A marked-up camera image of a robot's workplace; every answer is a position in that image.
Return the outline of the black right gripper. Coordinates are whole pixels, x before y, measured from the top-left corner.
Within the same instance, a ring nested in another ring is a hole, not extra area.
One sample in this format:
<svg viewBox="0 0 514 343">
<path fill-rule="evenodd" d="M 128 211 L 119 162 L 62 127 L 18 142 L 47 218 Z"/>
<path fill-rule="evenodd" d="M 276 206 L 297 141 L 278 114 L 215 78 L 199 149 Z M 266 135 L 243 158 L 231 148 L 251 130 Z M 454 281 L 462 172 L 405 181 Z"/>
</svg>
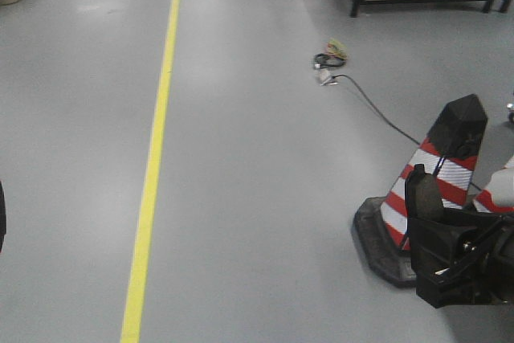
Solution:
<svg viewBox="0 0 514 343">
<path fill-rule="evenodd" d="M 416 272 L 416 294 L 432 307 L 513 305 L 513 214 L 411 216 L 407 234 L 414 263 L 458 263 L 487 249 L 474 278 Z"/>
</svg>

